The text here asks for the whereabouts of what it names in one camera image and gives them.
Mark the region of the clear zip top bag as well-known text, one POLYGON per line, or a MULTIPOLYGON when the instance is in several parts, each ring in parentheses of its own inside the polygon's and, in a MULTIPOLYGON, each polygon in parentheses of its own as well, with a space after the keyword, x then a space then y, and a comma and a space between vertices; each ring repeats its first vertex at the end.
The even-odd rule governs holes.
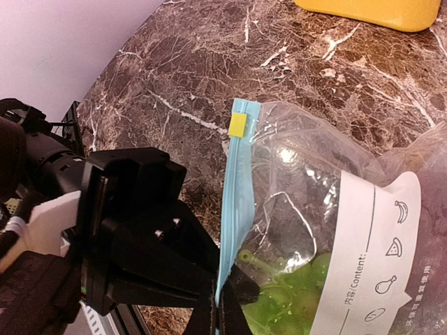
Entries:
POLYGON ((404 334, 402 310, 418 240, 424 146, 373 156, 328 122, 285 102, 235 99, 221 210, 215 299, 233 265, 259 286, 270 276, 238 259, 244 249, 291 273, 330 253, 309 334, 404 334))

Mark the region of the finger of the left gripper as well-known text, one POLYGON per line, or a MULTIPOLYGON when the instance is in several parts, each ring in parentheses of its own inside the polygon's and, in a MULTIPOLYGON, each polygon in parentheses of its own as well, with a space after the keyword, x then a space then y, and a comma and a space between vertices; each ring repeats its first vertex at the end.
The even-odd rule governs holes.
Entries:
POLYGON ((219 249, 182 201, 160 204, 118 229, 112 279, 152 282, 200 296, 217 275, 219 249))
POLYGON ((199 298, 197 294, 156 283, 139 283, 119 278, 112 279, 108 284, 106 296, 118 304, 180 308, 194 307, 199 298))

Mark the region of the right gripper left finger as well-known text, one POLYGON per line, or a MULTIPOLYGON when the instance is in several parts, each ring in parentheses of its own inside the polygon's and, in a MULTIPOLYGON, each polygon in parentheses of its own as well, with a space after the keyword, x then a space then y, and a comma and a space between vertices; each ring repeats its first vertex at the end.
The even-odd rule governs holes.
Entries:
POLYGON ((217 330, 217 308, 215 303, 216 281, 206 282, 200 294, 184 335, 215 335, 217 330))

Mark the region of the green fake grapes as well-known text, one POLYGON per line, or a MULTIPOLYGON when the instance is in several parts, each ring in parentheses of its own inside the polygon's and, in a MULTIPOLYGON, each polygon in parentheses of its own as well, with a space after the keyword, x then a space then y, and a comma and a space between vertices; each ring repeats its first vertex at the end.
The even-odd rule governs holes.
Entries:
POLYGON ((244 249, 238 259, 271 280, 260 286, 255 302, 242 306, 252 334, 309 334, 328 275, 331 254, 323 253, 291 273, 274 267, 244 249))

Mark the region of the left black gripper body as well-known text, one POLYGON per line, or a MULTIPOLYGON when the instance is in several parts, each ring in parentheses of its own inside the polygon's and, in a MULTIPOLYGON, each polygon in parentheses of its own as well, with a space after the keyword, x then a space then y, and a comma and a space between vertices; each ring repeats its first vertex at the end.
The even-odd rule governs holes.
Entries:
POLYGON ((81 183, 76 244, 82 255, 85 303, 107 315, 117 302, 108 296, 112 275, 122 266, 112 259, 112 241, 124 227, 160 204, 175 201, 186 168, 153 147, 95 151, 81 183))

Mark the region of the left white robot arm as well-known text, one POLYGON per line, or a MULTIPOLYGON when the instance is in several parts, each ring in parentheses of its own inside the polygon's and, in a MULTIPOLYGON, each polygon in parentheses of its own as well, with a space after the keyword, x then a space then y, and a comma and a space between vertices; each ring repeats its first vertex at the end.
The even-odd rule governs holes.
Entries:
POLYGON ((155 148, 83 158, 36 108, 1 101, 1 333, 60 334, 80 304, 189 307, 218 334, 218 249, 179 199, 185 167, 155 148))

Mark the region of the dark purple fake food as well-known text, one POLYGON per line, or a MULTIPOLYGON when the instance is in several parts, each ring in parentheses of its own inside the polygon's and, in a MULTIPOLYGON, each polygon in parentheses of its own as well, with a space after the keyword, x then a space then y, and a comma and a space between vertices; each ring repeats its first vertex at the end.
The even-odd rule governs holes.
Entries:
POLYGON ((402 310, 404 334, 446 333, 446 141, 424 146, 416 174, 421 211, 413 267, 402 310))

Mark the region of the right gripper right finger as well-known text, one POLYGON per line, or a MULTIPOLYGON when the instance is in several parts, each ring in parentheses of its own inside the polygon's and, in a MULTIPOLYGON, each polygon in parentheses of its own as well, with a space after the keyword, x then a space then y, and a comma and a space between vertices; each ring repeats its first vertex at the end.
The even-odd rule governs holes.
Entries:
POLYGON ((233 265, 220 294, 219 334, 252 335, 242 306, 258 300, 260 286, 233 265))

